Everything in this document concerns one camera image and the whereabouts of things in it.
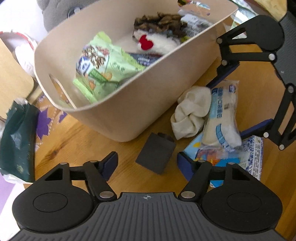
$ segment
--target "red heart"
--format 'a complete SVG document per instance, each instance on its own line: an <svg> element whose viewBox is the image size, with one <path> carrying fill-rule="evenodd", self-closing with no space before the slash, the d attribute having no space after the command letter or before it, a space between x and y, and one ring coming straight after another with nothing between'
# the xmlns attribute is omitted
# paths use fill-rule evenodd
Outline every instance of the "red heart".
<svg viewBox="0 0 296 241"><path fill-rule="evenodd" d="M148 40L147 35L143 35L141 36L141 38L139 39L139 43L141 44L141 49L142 50L149 50L153 47L153 42L151 40Z"/></svg>

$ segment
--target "black sponge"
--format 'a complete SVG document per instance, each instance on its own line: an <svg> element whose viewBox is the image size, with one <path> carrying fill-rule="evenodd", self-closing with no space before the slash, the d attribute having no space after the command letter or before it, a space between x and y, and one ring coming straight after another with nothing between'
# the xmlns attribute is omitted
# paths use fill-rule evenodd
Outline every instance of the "black sponge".
<svg viewBox="0 0 296 241"><path fill-rule="evenodd" d="M136 163L157 174L162 174L175 147L176 144L172 137L163 133L151 133L138 155Z"/></svg>

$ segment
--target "snack bag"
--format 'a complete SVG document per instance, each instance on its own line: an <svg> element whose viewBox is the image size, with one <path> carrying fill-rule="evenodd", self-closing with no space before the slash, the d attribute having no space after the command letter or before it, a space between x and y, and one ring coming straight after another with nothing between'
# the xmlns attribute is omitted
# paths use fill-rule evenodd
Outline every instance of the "snack bag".
<svg viewBox="0 0 296 241"><path fill-rule="evenodd" d="M204 145L223 147L228 152L241 146L242 139L235 121L237 86L237 81L224 80L212 89L211 107L202 138Z"/></svg>
<svg viewBox="0 0 296 241"><path fill-rule="evenodd" d="M82 50L76 64L74 85L94 103L115 91L122 83L145 69L143 65L111 43L99 32Z"/></svg>
<svg viewBox="0 0 296 241"><path fill-rule="evenodd" d="M185 14L181 18L181 21L187 23L187 26L184 28L184 32L186 33L186 36L189 38L198 35L205 29L212 26L212 23L210 23L209 21L205 20L202 17L198 17L192 14Z"/></svg>

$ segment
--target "wooden floor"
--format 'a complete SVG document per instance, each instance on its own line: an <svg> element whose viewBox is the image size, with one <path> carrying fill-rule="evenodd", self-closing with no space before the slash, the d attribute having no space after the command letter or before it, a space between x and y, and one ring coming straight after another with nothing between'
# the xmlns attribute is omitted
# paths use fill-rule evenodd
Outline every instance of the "wooden floor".
<svg viewBox="0 0 296 241"><path fill-rule="evenodd" d="M254 51L250 45L238 50ZM197 81L205 85L215 77L219 61ZM281 101L284 86L276 77L270 63L244 62L233 72L230 80L239 80L239 100L237 124L239 130L245 130L262 120L273 118ZM50 141L36 153L36 178L41 177L60 162L69 162L71 166L82 165L94 159L102 159L109 152L119 154L119 165L109 184L120 192L167 192L177 194L186 185L186 180L176 165L176 155L182 151L192 138L177 141L177 147L163 175L157 175L135 163L151 132L163 132L173 136L170 117L176 105L165 112L155 123L138 138L119 143L105 138L82 125L71 116L67 116L50 135ZM264 141L263 171L261 181L275 192L283 203L283 214L276 230L288 240L296 234L296 142L284 151L280 151L269 140ZM84 187L83 182L74 183Z"/></svg>

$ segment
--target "brown fuzzy item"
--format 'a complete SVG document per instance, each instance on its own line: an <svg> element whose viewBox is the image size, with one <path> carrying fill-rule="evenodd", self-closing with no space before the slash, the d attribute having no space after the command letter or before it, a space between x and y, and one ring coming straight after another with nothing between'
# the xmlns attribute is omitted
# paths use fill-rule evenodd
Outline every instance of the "brown fuzzy item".
<svg viewBox="0 0 296 241"><path fill-rule="evenodd" d="M143 31L151 29L159 34L171 30L174 35L182 38L186 36L183 29L187 26L187 23L181 22L181 17L179 14L165 14L162 12L157 12L155 16L144 15L141 18L135 19L134 29Z"/></svg>

